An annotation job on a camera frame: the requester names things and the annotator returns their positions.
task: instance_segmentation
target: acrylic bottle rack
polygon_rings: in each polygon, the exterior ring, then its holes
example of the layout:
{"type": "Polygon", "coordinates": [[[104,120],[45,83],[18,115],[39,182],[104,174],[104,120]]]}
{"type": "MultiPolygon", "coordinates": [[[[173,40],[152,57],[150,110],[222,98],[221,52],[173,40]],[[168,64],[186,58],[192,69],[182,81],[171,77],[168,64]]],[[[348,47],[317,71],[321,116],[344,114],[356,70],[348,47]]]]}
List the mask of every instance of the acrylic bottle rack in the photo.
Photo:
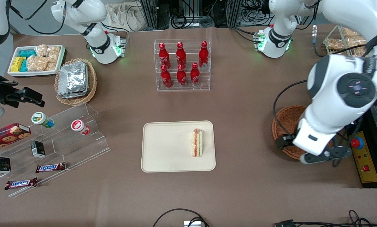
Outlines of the acrylic bottle rack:
{"type": "Polygon", "coordinates": [[[155,40],[154,43],[154,61],[155,61],[155,75],[156,75],[156,88],[158,91],[196,91],[196,90],[210,90],[211,89],[211,42],[210,39],[180,39],[180,40],[155,40]],[[208,67],[198,68],[200,70],[200,85],[194,87],[190,79],[191,65],[199,60],[199,52],[201,49],[201,42],[206,41],[208,43],[208,67]],[[187,62],[184,71],[187,74],[187,86],[184,88],[179,87],[177,82],[177,43],[182,42],[183,48],[186,51],[187,62]],[[164,43],[165,48],[170,57],[171,67],[168,69],[171,75],[173,86],[167,88],[161,77],[161,61],[159,58],[159,43],[164,43]]]}
{"type": "MultiPolygon", "coordinates": [[[[59,114],[51,116],[55,121],[52,128],[45,128],[41,125],[31,125],[31,136],[15,142],[0,149],[0,157],[10,158],[11,172],[0,174],[2,190],[8,181],[30,180],[37,177],[38,188],[42,184],[67,173],[79,165],[86,163],[108,151],[110,148],[104,135],[99,132],[96,120],[97,115],[90,105],[83,103],[74,106],[59,114]],[[90,127],[88,135],[74,132],[70,124],[75,119],[81,119],[90,127]],[[45,157],[36,158],[32,156],[32,141],[40,141],[44,144],[45,157]],[[51,171],[35,173],[37,165],[57,164],[65,162],[66,169],[63,171],[51,171]]],[[[60,184],[48,184],[50,187],[60,187],[60,184]]],[[[21,187],[8,190],[8,197],[16,197],[34,187],[21,187]]]]}

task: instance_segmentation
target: aluminum foil package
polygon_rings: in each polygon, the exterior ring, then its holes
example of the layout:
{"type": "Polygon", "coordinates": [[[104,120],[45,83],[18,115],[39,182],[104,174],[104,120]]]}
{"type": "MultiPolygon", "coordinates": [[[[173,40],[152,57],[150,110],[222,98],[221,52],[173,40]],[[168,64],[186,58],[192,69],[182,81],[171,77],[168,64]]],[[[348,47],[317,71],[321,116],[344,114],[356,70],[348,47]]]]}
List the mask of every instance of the aluminum foil package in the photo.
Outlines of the aluminum foil package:
{"type": "Polygon", "coordinates": [[[70,99],[86,96],[88,93],[87,65],[78,61],[62,66],[58,78],[58,96],[63,99],[70,99]]]}

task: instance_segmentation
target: red bottle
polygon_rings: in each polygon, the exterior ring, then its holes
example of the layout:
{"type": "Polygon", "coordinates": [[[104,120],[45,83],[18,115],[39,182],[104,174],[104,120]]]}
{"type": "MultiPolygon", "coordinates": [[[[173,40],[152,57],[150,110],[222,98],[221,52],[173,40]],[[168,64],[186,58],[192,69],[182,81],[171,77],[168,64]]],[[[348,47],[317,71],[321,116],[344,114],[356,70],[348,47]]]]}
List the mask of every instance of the red bottle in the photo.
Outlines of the red bottle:
{"type": "Polygon", "coordinates": [[[203,41],[201,43],[201,50],[200,50],[200,59],[198,61],[198,65],[200,66],[200,68],[202,69],[205,69],[208,67],[208,48],[207,48],[207,42],[206,41],[203,41]]]}
{"type": "Polygon", "coordinates": [[[177,43],[176,56],[177,56],[177,64],[182,65],[183,69],[185,69],[187,58],[186,58],[186,52],[183,49],[183,43],[182,42],[177,43]]]}
{"type": "Polygon", "coordinates": [[[167,69],[170,69],[170,58],[168,57],[168,52],[164,47],[164,43],[159,43],[159,58],[161,59],[162,65],[165,65],[167,69]]]}
{"type": "Polygon", "coordinates": [[[190,72],[191,82],[194,87],[198,87],[200,85],[200,71],[198,70],[198,64],[193,63],[192,69],[190,72]]]}
{"type": "Polygon", "coordinates": [[[186,81],[186,72],[184,72],[184,68],[182,65],[177,66],[177,81],[179,82],[179,86],[181,88],[184,88],[187,86],[187,81],[186,81]]]}
{"type": "Polygon", "coordinates": [[[164,86],[167,87],[167,88],[170,88],[171,86],[173,86],[173,84],[171,82],[170,73],[167,71],[167,68],[166,68],[165,65],[162,65],[161,69],[162,69],[161,77],[162,77],[162,81],[164,83],[164,86]]]}

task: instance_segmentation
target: table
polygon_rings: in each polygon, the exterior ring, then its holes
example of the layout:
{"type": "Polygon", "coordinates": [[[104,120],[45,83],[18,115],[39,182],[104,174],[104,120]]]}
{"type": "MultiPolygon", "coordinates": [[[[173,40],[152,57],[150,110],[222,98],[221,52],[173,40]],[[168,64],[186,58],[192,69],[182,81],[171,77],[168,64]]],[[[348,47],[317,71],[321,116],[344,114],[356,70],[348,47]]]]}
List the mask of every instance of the table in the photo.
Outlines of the table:
{"type": "MultiPolygon", "coordinates": [[[[318,39],[334,25],[319,26],[318,39]]],[[[257,31],[260,28],[248,28],[257,31]]],[[[311,29],[296,31],[288,52],[269,59],[229,29],[131,33],[124,58],[101,65],[80,35],[15,35],[14,46],[61,44],[67,60],[85,58],[96,69],[97,92],[89,103],[112,151],[17,198],[0,185],[0,226],[152,226],[163,212],[188,208],[213,227],[271,226],[295,221],[348,221],[348,210],[377,223],[377,189],[362,189],[352,158],[338,168],[324,162],[289,161],[271,135],[272,103],[289,84],[306,79],[318,60],[311,29]],[[211,38],[212,85],[207,92],[158,92],[154,39],[211,38]],[[209,172],[144,173],[142,128],[148,122],[209,120],[215,131],[217,165],[209,172]]],[[[48,115],[69,106],[55,98],[54,78],[16,79],[43,94],[48,115]]],[[[277,107],[308,105],[305,85],[288,90],[277,107]]],[[[7,107],[0,127],[30,125],[41,111],[22,103],[7,107]]],[[[182,226],[193,216],[174,212],[157,226],[182,226]]]]}

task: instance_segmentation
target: control panel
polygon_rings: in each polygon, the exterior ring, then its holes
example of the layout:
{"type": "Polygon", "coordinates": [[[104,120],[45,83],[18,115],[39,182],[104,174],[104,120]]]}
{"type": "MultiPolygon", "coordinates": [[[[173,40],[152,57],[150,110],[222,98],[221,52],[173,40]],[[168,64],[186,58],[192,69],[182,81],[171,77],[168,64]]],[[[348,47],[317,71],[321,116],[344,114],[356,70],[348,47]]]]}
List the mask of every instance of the control panel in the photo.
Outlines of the control panel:
{"type": "Polygon", "coordinates": [[[362,183],[377,182],[377,174],[369,153],[364,133],[358,132],[351,140],[351,148],[362,183]]]}

